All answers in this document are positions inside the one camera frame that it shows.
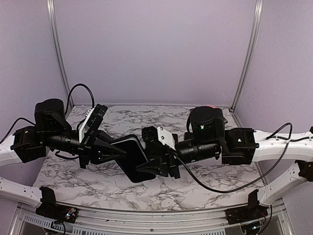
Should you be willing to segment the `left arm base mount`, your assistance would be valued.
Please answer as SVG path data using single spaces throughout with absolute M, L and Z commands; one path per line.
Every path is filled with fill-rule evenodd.
M 42 193 L 42 197 L 40 199 L 41 204 L 35 210 L 37 215 L 61 222 L 73 224 L 76 222 L 78 214 L 78 209 L 76 207 L 58 204 L 54 190 L 48 187 L 40 187 L 39 190 Z

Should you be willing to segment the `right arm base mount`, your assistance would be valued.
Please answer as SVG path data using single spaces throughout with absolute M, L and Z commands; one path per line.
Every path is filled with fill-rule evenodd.
M 247 205 L 225 210 L 229 225 L 248 222 L 268 215 L 268 207 L 260 205 L 257 195 L 258 192 L 259 190 L 255 189 L 248 195 Z

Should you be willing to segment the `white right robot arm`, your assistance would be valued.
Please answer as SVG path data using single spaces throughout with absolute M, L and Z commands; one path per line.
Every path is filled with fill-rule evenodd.
M 273 160 L 293 160 L 291 167 L 269 185 L 248 195 L 242 215 L 253 219 L 262 208 L 269 207 L 289 189 L 313 179 L 313 133 L 301 134 L 279 130 L 267 133 L 252 128 L 225 128 L 219 108 L 200 106 L 190 111 L 184 141 L 175 142 L 163 127 L 142 130 L 142 138 L 153 149 L 155 158 L 139 165 L 139 172 L 179 177 L 179 166 L 217 158 L 224 165 L 248 165 Z

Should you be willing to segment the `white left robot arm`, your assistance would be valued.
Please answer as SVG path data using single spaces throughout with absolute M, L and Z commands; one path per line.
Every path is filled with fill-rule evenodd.
M 33 173 L 25 173 L 23 164 L 63 151 L 78 158 L 81 168 L 102 164 L 126 156 L 125 151 L 112 145 L 113 139 L 99 130 L 107 107 L 97 104 L 86 115 L 81 127 L 73 130 L 65 117 L 64 103 L 48 99 L 35 106 L 35 124 L 16 130 L 0 142 L 0 195 L 9 200 L 42 209 L 57 218 L 62 207 L 56 203 L 54 191 L 33 187 Z

